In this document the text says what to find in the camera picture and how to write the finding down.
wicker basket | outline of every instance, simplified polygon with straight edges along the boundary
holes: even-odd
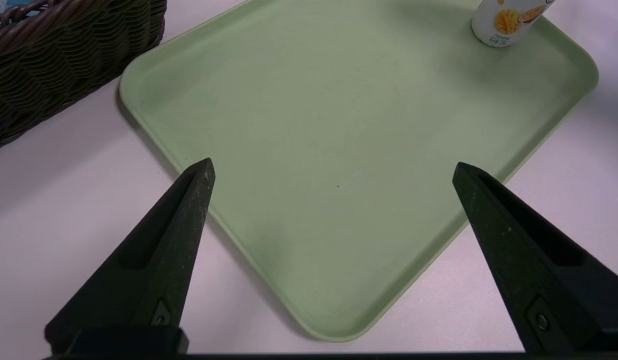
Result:
[[[167,0],[37,0],[0,14],[0,146],[158,45],[166,7]]]

